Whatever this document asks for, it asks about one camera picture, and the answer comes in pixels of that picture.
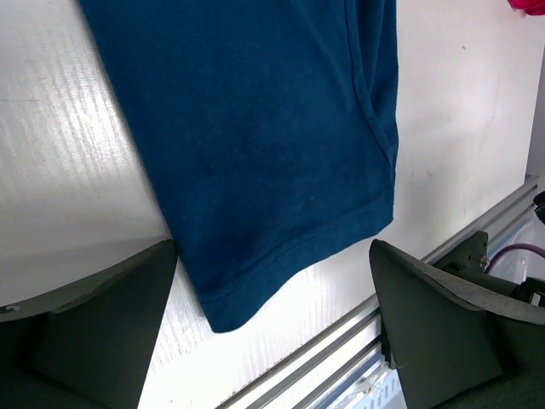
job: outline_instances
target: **teal fabric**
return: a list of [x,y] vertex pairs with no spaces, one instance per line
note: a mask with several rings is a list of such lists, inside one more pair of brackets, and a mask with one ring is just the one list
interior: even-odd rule
[[394,0],[80,3],[214,331],[392,220]]

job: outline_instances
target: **red object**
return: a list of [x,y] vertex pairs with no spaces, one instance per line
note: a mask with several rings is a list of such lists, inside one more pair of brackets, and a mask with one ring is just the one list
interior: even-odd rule
[[524,10],[529,15],[545,14],[545,0],[509,0],[514,9]]

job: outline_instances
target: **white surface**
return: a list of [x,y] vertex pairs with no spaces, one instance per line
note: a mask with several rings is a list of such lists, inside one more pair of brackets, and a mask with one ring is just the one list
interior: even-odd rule
[[[399,0],[395,222],[416,256],[520,186],[545,20],[503,1]],[[0,0],[0,304],[168,237],[72,0]],[[181,268],[141,406],[209,408],[372,292],[369,240],[215,335]]]

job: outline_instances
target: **purple cable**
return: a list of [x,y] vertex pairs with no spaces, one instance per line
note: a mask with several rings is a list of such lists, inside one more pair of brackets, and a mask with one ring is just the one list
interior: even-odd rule
[[528,250],[532,253],[536,253],[538,256],[541,256],[542,258],[545,258],[545,249],[542,247],[539,247],[538,245],[527,245],[525,243],[516,243],[514,245],[506,245],[501,250],[499,250],[490,260],[490,264],[485,270],[485,274],[490,274],[494,266],[497,265],[497,262],[500,261],[500,259],[505,256],[505,254],[509,253],[512,250]]

